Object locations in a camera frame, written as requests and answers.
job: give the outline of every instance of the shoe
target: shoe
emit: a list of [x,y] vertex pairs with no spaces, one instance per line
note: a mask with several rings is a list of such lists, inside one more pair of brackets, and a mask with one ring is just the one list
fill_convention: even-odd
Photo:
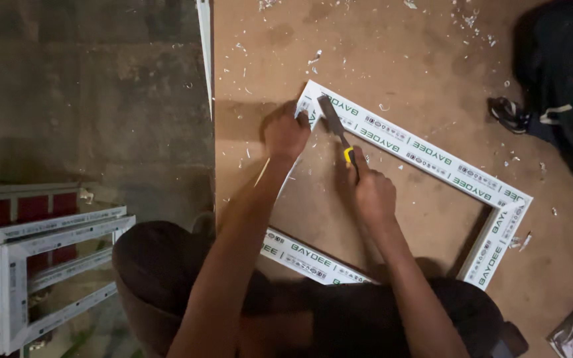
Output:
[[527,132],[530,114],[521,110],[515,102],[505,97],[488,98],[488,110],[508,131],[514,134]]

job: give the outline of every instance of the knee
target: knee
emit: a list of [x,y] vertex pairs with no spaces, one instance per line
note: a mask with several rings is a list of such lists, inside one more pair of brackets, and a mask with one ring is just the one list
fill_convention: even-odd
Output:
[[171,222],[139,223],[116,241],[112,264],[120,276],[142,269],[150,272],[161,271],[169,265],[191,262],[187,257],[200,256],[202,252],[206,252],[204,245],[200,245],[201,241]]
[[459,280],[430,283],[471,357],[484,357],[498,342],[504,325],[501,311],[492,298],[482,289]]

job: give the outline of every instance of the hand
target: hand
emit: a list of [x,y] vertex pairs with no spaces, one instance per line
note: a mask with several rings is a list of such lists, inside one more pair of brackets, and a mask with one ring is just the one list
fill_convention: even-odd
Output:
[[359,172],[359,182],[355,187],[357,209],[370,235],[378,243],[391,238],[395,232],[397,190],[384,174],[368,167],[360,147],[355,147],[354,152],[357,170],[347,163],[350,165],[349,183],[355,183]]
[[280,158],[295,162],[304,150],[311,134],[309,115],[301,111],[295,117],[296,102],[287,102],[264,130],[270,158]]

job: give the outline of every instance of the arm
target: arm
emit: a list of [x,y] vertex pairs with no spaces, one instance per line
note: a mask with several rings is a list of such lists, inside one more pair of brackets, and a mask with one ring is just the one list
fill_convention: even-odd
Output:
[[269,163],[250,195],[218,233],[189,296],[185,316],[167,357],[233,357],[251,273],[280,187],[311,133],[295,106],[265,130]]
[[[362,149],[355,147],[359,183],[356,203],[363,221],[381,252],[415,358],[469,357],[450,317],[414,260],[395,218],[395,186],[382,173],[368,168]],[[350,171],[354,182],[355,170]]]

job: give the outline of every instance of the person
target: person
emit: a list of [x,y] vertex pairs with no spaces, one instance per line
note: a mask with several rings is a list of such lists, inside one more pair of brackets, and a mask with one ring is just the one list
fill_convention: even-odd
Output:
[[133,226],[116,242],[121,303],[147,357],[488,357],[503,318],[471,284],[428,281],[395,218],[395,186],[355,147],[357,211],[390,285],[273,283],[255,270],[280,187],[311,133],[291,103],[264,130],[269,162],[232,201],[217,239],[209,225]]
[[554,0],[523,14],[514,28],[513,71],[525,106],[489,98],[488,110],[507,130],[559,150],[573,172],[573,0]]

